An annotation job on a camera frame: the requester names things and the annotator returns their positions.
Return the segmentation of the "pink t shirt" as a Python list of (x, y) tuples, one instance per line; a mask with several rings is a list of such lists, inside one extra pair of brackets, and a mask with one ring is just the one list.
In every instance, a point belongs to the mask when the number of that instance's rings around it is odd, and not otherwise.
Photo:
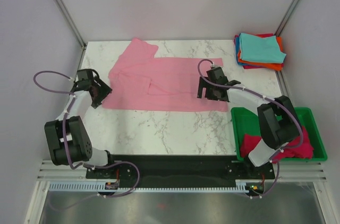
[(198, 58), (155, 57), (158, 46), (132, 39), (108, 74), (112, 93), (105, 109), (147, 111), (227, 111), (227, 103), (198, 98), (201, 74), (210, 69)]

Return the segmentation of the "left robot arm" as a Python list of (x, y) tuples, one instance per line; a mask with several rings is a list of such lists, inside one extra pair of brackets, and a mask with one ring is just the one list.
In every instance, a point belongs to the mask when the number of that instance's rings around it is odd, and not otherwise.
[(44, 126), (51, 161), (54, 165), (76, 169), (84, 165), (98, 167), (105, 178), (116, 174), (116, 164), (109, 160), (109, 151), (92, 146), (83, 123), (87, 111), (96, 109), (112, 93), (112, 89), (91, 68), (78, 70), (69, 100), (63, 112)]

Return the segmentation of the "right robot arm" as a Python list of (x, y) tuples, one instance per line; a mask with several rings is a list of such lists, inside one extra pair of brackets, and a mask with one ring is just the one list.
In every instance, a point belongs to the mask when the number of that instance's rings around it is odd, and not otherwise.
[(286, 149), (298, 148), (303, 143), (303, 129), (296, 111), (287, 96), (270, 98), (253, 91), (239, 81), (228, 81), (221, 67), (216, 66), (200, 75), (197, 97), (206, 88), (208, 99), (226, 101), (244, 107), (258, 117), (261, 139), (246, 158), (244, 174), (256, 178), (262, 173), (262, 165), (272, 162)]

